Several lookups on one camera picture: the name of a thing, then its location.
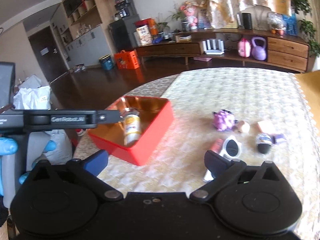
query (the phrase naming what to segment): pink plush toy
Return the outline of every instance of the pink plush toy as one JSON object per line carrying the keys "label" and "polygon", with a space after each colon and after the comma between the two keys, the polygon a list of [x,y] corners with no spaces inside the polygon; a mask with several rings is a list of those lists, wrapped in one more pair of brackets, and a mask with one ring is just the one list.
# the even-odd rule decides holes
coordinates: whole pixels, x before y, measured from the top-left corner
{"label": "pink plush toy", "polygon": [[183,13],[185,14],[186,19],[189,22],[190,29],[191,30],[197,29],[198,18],[196,16],[193,16],[195,14],[196,7],[182,5],[180,7],[180,10],[183,11]]}
{"label": "pink plush toy", "polygon": [[217,113],[213,112],[213,125],[219,132],[232,129],[232,127],[235,125],[235,116],[231,112],[224,109]]}

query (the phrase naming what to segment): orange box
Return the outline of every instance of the orange box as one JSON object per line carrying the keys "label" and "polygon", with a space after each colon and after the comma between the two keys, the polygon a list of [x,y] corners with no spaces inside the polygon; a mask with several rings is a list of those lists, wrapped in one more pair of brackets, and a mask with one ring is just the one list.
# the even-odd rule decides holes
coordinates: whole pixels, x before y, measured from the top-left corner
{"label": "orange box", "polygon": [[124,145],[121,123],[99,124],[97,128],[89,129],[88,134],[99,149],[141,166],[146,164],[173,121],[171,104],[167,98],[125,96],[107,109],[123,111],[126,107],[136,108],[140,113],[142,134],[134,145]]}
{"label": "orange box", "polygon": [[116,53],[114,58],[119,69],[136,69],[140,67],[135,50],[122,50],[120,53]]}

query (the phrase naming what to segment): ceiling molding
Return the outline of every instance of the ceiling molding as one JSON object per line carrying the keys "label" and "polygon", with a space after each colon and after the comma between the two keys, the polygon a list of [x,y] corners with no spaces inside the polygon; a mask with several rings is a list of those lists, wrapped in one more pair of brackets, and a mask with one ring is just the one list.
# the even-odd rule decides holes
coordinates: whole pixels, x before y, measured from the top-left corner
{"label": "ceiling molding", "polygon": [[7,29],[22,21],[23,19],[27,18],[28,16],[60,2],[62,2],[62,0],[46,0],[41,3],[38,3],[13,16],[9,20],[1,24],[0,27],[2,27],[4,29],[3,31],[5,32]]}

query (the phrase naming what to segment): purple kettlebell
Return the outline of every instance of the purple kettlebell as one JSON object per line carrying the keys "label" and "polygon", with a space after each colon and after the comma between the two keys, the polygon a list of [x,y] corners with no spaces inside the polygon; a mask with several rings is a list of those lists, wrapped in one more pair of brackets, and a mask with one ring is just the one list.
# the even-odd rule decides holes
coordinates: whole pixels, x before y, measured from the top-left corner
{"label": "purple kettlebell", "polygon": [[[263,41],[263,47],[261,46],[257,46],[255,40],[260,40]],[[267,41],[266,39],[262,38],[262,37],[253,37],[252,38],[252,56],[256,59],[256,60],[266,60],[267,58],[267,52],[266,52],[266,46],[267,46]]]}

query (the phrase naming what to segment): drawer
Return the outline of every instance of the drawer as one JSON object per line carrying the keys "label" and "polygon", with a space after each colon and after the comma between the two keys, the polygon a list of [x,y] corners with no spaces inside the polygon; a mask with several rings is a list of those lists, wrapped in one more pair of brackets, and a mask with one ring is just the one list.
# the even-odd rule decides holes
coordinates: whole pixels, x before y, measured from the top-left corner
{"label": "drawer", "polygon": [[268,50],[279,51],[298,57],[308,58],[309,46],[292,41],[268,38]]}
{"label": "drawer", "polygon": [[136,48],[139,57],[162,55],[201,55],[199,43],[169,43],[149,45]]}
{"label": "drawer", "polygon": [[268,62],[306,71],[308,60],[303,57],[268,50]]}

